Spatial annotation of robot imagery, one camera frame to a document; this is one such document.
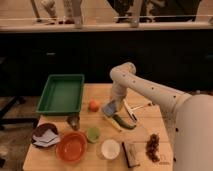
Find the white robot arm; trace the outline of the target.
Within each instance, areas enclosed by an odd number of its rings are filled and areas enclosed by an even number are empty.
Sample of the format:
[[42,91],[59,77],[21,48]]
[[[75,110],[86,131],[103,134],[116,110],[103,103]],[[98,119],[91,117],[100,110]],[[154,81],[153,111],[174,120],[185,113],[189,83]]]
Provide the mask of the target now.
[[190,95],[135,73],[131,62],[111,69],[112,98],[120,102],[130,88],[176,116],[173,171],[213,171],[213,96]]

